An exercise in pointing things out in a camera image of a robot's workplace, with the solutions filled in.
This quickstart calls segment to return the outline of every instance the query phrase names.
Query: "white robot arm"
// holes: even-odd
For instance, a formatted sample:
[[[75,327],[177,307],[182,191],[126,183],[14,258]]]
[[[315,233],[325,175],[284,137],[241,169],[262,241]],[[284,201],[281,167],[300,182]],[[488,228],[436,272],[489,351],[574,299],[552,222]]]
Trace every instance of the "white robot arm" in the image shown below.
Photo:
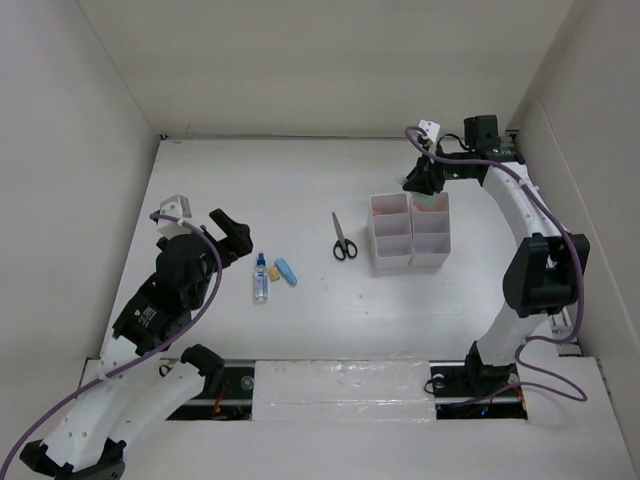
[[[189,204],[180,196],[163,202],[154,216],[163,235],[156,272],[114,323],[91,388],[78,397],[53,432],[23,449],[21,460],[35,472],[57,480],[116,480],[122,476],[132,442],[182,404],[205,390],[212,393],[222,382],[224,360],[195,345],[149,388],[151,372],[157,371],[165,346],[204,313],[201,310],[192,320],[192,310],[209,305],[219,285],[217,281],[205,302],[213,274],[252,251],[249,227],[215,210],[210,216],[227,238],[217,242],[204,227],[198,230],[203,238],[191,235],[183,226],[190,217]],[[131,362],[136,364],[124,369]]]
[[[470,405],[474,398],[505,392],[516,373],[518,354],[536,328],[581,297],[589,242],[584,235],[568,233],[549,212],[520,154],[502,143],[495,116],[468,118],[464,125],[467,145],[459,139],[464,151],[450,154],[435,139],[435,122],[423,120],[419,127],[407,128],[407,138],[422,156],[403,189],[432,195],[442,191],[446,180],[477,179],[500,207],[519,245],[503,279],[505,304],[494,323],[473,343],[463,366],[444,367],[446,382],[438,372],[440,395],[471,398],[463,402]],[[436,368],[432,365],[431,370],[434,378]]]

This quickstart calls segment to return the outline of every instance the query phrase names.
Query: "white cardboard divider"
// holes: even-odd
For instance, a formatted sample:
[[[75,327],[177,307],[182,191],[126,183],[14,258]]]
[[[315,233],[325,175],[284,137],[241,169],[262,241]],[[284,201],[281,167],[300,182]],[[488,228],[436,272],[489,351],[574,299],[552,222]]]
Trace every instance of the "white cardboard divider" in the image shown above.
[[[451,253],[449,195],[374,195],[367,231],[374,268],[441,266]]]

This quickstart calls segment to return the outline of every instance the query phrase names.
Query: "scissors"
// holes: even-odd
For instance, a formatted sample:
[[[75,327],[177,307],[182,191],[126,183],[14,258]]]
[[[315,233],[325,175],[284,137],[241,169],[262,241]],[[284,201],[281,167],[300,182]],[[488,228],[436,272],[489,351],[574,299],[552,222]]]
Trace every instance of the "scissors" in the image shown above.
[[[333,246],[333,256],[341,262],[347,258],[356,258],[358,256],[358,247],[348,238],[344,238],[336,212],[332,212],[331,215],[333,215],[333,226],[336,228],[336,235],[338,235],[338,241]]]

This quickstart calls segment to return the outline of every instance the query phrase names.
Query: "black scissor handle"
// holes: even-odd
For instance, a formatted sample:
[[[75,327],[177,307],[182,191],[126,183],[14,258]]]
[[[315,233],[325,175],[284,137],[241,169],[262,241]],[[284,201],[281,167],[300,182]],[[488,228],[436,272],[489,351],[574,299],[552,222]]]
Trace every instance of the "black scissor handle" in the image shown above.
[[[336,260],[340,260],[341,262],[344,262],[347,259],[347,253],[344,251],[344,248],[342,248],[342,244],[340,243],[340,240],[338,240],[336,242],[336,244],[333,246],[333,256],[336,258]]]
[[[345,261],[347,258],[356,258],[358,256],[358,247],[356,247],[355,243],[348,238],[344,239],[344,243],[347,247],[346,249],[342,247],[340,240],[338,240],[333,246],[333,256],[336,260],[340,260],[341,262]]]
[[[347,257],[356,258],[358,256],[358,247],[356,247],[356,244],[353,243],[348,238],[344,239],[344,243],[347,246],[347,252],[346,252],[347,253]]]

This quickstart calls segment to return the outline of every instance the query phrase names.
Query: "plastic bottle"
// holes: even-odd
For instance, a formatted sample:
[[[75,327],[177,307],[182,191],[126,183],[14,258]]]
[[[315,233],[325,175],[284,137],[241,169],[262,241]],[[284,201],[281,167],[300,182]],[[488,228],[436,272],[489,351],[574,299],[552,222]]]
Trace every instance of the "plastic bottle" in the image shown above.
[[[258,262],[253,276],[253,298],[256,303],[265,303],[269,297],[269,280],[264,253],[258,254]]]

